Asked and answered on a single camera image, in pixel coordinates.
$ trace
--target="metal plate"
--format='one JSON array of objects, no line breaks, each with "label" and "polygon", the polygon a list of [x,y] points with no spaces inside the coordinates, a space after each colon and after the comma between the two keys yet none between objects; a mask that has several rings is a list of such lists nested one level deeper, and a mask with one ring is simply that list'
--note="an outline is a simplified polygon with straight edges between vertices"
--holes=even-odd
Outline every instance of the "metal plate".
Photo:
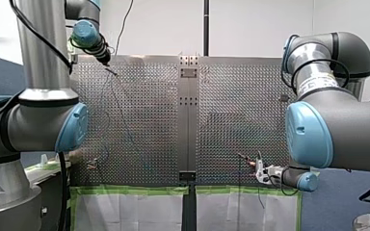
[{"label": "metal plate", "polygon": [[[255,159],[260,151],[269,165],[288,164],[284,112],[294,95],[280,80],[280,63],[280,59],[199,59],[199,184],[257,183],[238,153]],[[288,102],[280,101],[284,94]]]},{"label": "metal plate", "polygon": [[90,121],[71,157],[79,163],[73,185],[178,184],[177,66],[177,57],[117,57],[114,76],[95,59],[79,57],[73,86]]}]

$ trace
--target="metal panel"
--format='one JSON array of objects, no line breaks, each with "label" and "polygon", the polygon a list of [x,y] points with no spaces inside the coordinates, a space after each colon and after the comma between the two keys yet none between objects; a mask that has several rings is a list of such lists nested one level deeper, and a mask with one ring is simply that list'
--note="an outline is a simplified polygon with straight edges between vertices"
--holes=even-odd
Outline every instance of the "metal panel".
[{"label": "metal panel", "polygon": [[240,183],[252,184],[237,153],[288,164],[284,111],[294,95],[280,59],[180,58],[117,57],[114,76],[80,57],[73,86],[91,121],[74,185],[177,185],[180,170],[194,169],[198,184],[238,184],[240,169]]},{"label": "metal panel", "polygon": [[197,180],[253,184],[238,153],[286,166],[284,111],[294,98],[280,80],[280,59],[199,58]]},{"label": "metal panel", "polygon": [[[74,85],[90,122],[72,157],[80,160],[73,185],[178,184],[177,66],[177,57],[116,57],[115,76],[95,59],[79,57]],[[96,168],[88,169],[94,159]]]}]

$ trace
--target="gray wall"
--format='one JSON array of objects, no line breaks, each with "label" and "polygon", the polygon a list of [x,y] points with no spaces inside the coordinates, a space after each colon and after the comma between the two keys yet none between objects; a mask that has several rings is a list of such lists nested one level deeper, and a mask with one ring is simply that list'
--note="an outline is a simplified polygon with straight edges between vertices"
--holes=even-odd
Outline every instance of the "gray wall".
[{"label": "gray wall", "polygon": [[304,192],[302,231],[351,231],[354,218],[370,213],[359,196],[370,189],[370,172],[324,169],[319,189]]}]

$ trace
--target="pegboard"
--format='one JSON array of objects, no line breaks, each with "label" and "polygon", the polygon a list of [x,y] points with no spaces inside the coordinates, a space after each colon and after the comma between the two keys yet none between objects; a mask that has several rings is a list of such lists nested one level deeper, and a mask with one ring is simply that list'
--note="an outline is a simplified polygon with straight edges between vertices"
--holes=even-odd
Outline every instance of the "pegboard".
[{"label": "pegboard", "polygon": [[199,59],[199,184],[257,183],[238,153],[255,159],[260,151],[265,163],[288,165],[284,112],[295,96],[280,80],[280,63],[281,59]]},{"label": "pegboard", "polygon": [[89,108],[73,185],[177,185],[177,57],[79,57],[73,86]]},{"label": "pegboard", "polygon": [[197,184],[251,185],[238,153],[288,164],[284,112],[294,95],[280,80],[280,59],[194,57],[189,66],[180,58],[116,57],[114,76],[79,57],[72,83],[90,121],[72,157],[73,185],[178,185],[184,167]]}]

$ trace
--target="blue joint cap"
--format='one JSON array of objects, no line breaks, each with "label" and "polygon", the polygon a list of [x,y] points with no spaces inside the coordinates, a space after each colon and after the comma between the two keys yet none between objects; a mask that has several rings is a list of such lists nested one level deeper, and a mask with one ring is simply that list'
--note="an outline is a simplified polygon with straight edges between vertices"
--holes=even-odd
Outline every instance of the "blue joint cap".
[{"label": "blue joint cap", "polygon": [[74,24],[71,39],[82,48],[91,48],[101,40],[101,36],[89,20],[82,19]]},{"label": "blue joint cap", "polygon": [[286,112],[286,136],[290,156],[299,164],[318,168],[332,162],[332,138],[327,123],[310,104],[291,104]]},{"label": "blue joint cap", "polygon": [[297,189],[305,192],[314,192],[318,187],[318,177],[313,172],[304,173],[297,182]]},{"label": "blue joint cap", "polygon": [[78,103],[71,110],[56,141],[55,151],[72,151],[78,148],[87,134],[87,106]]},{"label": "blue joint cap", "polygon": [[93,2],[98,8],[100,8],[100,0],[90,0]]}]

